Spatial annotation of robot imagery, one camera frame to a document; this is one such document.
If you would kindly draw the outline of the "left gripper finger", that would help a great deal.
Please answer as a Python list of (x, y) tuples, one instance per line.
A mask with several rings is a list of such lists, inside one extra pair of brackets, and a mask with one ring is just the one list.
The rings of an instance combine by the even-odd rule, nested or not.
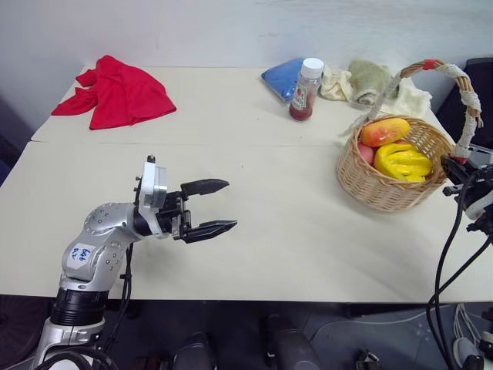
[(207, 195), (215, 193), (224, 187), (228, 187), (230, 183), (221, 179), (204, 179), (195, 180), (188, 183), (182, 183), (180, 185), (183, 198), (188, 198), (194, 195)]
[(186, 244), (215, 238), (237, 225), (236, 220), (214, 220), (200, 224), (198, 227), (184, 227), (180, 231), (180, 240)]

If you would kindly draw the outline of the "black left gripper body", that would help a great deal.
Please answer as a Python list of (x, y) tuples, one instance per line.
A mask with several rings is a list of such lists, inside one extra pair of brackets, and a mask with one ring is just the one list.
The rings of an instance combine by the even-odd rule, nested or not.
[(188, 240), (191, 230), (191, 213), (186, 209), (188, 196), (183, 191), (168, 193), (163, 206), (157, 212), (157, 220), (163, 233), (174, 240)]

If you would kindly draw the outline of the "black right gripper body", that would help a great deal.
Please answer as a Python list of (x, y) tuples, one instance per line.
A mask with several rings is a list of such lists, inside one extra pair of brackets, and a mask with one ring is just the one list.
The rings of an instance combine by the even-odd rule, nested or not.
[(474, 167), (470, 163), (459, 163), (458, 169), (465, 197), (483, 197), (492, 191), (492, 165)]

